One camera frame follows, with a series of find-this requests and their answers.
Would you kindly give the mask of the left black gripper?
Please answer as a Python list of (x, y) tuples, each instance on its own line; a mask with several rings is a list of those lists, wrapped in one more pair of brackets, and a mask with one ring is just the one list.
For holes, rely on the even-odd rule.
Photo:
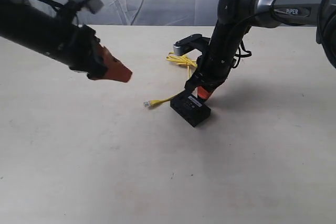
[(83, 72), (91, 80), (113, 80), (127, 83), (132, 71), (105, 47), (96, 31), (87, 25), (76, 27), (70, 40), (60, 44), (57, 61), (70, 70)]

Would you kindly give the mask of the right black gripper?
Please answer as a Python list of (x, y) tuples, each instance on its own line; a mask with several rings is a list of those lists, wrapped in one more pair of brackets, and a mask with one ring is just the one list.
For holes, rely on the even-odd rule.
[(197, 97), (207, 101), (212, 93), (223, 84), (228, 77), (228, 63), (220, 63), (219, 73), (213, 69), (201, 69), (201, 62), (196, 62), (196, 69), (184, 85), (185, 91), (192, 92), (197, 88)]

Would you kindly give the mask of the right black silver robot arm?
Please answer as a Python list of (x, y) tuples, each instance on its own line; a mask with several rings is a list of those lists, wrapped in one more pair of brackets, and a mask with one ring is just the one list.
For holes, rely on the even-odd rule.
[(219, 0), (217, 23), (185, 89), (207, 100), (236, 68), (252, 27), (315, 26), (316, 41), (335, 66), (335, 0)]

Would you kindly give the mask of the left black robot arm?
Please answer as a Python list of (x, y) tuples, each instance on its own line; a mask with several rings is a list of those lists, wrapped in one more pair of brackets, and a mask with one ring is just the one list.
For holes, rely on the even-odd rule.
[(132, 71), (101, 45), (96, 31), (73, 22), (83, 8), (96, 14), (101, 0), (1, 0), (1, 37), (63, 63), (90, 80), (127, 83)]

